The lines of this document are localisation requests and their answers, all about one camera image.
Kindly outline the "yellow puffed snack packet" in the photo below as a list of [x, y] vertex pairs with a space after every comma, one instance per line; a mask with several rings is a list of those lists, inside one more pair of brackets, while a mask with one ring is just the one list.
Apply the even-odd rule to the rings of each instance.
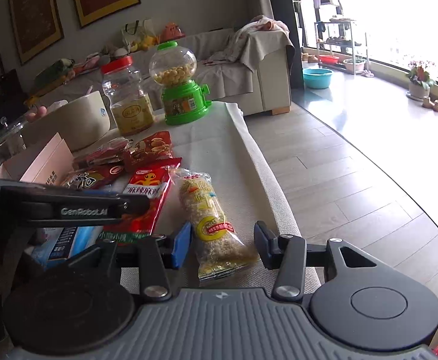
[[181, 167], [173, 174], [181, 207], [194, 230], [198, 279], [203, 283], [218, 280], [255, 263], [257, 252], [238, 236], [210, 175]]

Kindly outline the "red spicy strip packet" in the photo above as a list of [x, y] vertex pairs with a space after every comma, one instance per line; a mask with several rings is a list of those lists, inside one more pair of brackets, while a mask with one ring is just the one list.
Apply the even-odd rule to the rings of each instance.
[[129, 245], [150, 236], [168, 194], [171, 172], [181, 162], [181, 157], [166, 158], [139, 166], [123, 191], [126, 197], [131, 198], [130, 211], [120, 223], [104, 226], [98, 240]]

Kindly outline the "red yellow chip bag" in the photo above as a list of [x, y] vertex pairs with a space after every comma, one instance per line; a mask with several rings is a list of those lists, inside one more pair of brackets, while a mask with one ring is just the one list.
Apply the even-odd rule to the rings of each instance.
[[124, 166], [106, 164], [68, 173], [61, 186], [68, 189], [100, 189], [111, 185], [124, 173]]

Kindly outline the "glass jar with nuts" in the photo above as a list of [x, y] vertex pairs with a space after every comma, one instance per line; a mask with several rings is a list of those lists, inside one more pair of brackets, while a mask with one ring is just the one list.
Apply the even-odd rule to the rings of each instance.
[[17, 120], [8, 121], [5, 116], [0, 119], [0, 166], [14, 155], [27, 149], [23, 139], [23, 128], [28, 124], [23, 115]]

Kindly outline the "blue snack packet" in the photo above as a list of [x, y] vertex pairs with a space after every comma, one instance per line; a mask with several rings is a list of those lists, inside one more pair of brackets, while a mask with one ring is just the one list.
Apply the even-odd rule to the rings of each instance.
[[102, 227], [43, 228], [44, 241], [33, 247], [32, 259], [45, 270], [64, 263], [96, 242]]

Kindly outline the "pink cardboard box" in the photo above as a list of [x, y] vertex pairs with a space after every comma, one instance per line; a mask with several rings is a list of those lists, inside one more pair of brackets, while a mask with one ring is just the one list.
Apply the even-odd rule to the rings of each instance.
[[7, 159], [0, 165], [0, 180], [59, 185], [73, 171], [73, 155], [59, 133]]

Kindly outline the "dark red jerky packet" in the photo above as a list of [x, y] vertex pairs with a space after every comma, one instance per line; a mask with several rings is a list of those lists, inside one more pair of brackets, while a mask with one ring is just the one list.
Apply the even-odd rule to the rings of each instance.
[[120, 163], [130, 142], [129, 139], [122, 136], [112, 139], [99, 146], [92, 153], [76, 157], [72, 166], [75, 170], [80, 170], [92, 166]]

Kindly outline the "red peanut snack packet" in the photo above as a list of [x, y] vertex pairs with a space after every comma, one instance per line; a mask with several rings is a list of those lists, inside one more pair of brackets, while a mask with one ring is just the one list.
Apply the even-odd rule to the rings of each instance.
[[127, 172], [142, 165], [173, 157], [172, 139], [169, 131], [159, 131], [137, 142], [130, 142], [122, 158]]

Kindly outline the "cream oval container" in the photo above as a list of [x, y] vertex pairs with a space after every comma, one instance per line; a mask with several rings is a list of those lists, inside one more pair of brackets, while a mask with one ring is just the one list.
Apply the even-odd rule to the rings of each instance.
[[110, 117], [99, 91], [68, 102], [22, 129], [27, 146], [48, 141], [56, 133], [71, 152], [82, 150], [102, 138], [110, 129]]

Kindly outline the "red lid plastic jar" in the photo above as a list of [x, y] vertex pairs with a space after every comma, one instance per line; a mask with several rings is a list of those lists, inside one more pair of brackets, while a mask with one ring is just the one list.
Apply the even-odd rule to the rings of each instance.
[[101, 67], [102, 91], [122, 136], [138, 134], [155, 122], [150, 97], [141, 87], [141, 72], [126, 55]]

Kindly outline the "teal plastic basin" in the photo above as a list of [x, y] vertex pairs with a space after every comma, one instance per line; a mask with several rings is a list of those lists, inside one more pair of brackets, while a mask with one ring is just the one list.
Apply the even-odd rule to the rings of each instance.
[[305, 68], [303, 77], [305, 86], [312, 89], [327, 89], [331, 84], [333, 72], [326, 68]]

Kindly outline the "green gumball candy dispenser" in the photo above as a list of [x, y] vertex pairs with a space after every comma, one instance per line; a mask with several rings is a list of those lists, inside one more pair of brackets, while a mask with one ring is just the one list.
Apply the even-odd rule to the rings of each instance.
[[161, 87], [167, 125], [185, 125], [205, 116], [211, 101], [207, 85], [199, 85], [194, 76], [198, 63], [195, 54], [176, 41], [157, 47], [149, 64], [150, 77]]

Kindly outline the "beige covered sofa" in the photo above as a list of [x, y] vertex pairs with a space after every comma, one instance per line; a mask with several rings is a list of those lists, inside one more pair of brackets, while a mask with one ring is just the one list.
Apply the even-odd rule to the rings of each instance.
[[[276, 115], [290, 110], [290, 70], [295, 48], [283, 22], [258, 16], [237, 31], [215, 30], [186, 36], [176, 42], [195, 54], [198, 67], [194, 80], [208, 86], [208, 101], [236, 103], [245, 115], [264, 111]], [[157, 47], [128, 54], [141, 72], [141, 87], [149, 95], [154, 109], [163, 107], [161, 87], [149, 73], [150, 60]], [[101, 87], [101, 67], [75, 76], [42, 97], [32, 97], [28, 100], [27, 118], [40, 118], [95, 91], [99, 91], [105, 105], [110, 106]]]

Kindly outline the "red gold framed picture left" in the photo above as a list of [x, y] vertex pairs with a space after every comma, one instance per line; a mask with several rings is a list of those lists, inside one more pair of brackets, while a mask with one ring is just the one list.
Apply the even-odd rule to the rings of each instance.
[[57, 0], [8, 0], [20, 65], [64, 38]]

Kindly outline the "potted flower plant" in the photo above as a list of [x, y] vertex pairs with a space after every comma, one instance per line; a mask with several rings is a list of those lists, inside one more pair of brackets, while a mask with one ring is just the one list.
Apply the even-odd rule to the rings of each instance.
[[424, 61], [409, 63], [409, 72], [407, 73], [409, 95], [420, 102], [430, 96], [430, 89], [435, 85], [434, 79], [427, 71], [428, 66], [429, 63]]

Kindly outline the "metal shelf rack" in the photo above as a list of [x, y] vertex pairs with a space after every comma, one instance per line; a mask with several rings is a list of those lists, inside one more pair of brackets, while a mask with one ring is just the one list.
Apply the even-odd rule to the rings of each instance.
[[315, 56], [321, 67], [353, 76], [370, 71], [368, 35], [355, 20], [318, 21], [315, 33]]

